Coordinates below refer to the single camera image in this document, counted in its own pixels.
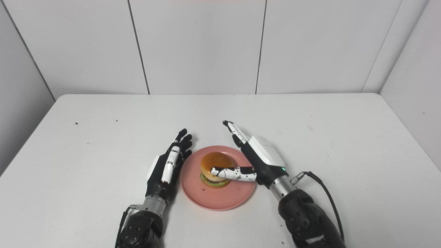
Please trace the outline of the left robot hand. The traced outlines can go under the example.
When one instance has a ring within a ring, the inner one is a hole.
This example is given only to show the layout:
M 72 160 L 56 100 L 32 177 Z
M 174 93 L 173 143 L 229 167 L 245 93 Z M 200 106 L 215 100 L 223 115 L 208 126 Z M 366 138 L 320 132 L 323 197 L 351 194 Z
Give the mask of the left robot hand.
M 148 175 L 145 196 L 159 196 L 167 203 L 177 194 L 177 181 L 183 163 L 192 154 L 192 135 L 182 129 L 164 154 L 156 157 Z

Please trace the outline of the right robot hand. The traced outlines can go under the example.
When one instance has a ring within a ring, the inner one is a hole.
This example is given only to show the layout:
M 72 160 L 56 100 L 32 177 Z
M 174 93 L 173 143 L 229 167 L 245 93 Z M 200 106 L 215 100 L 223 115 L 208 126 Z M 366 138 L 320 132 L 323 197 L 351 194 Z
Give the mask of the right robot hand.
M 280 195 L 293 190 L 285 162 L 266 138 L 248 137 L 231 121 L 224 120 L 223 125 L 228 128 L 234 143 L 252 166 L 244 168 L 213 166 L 210 170 L 212 175 L 241 182 L 257 182 Z

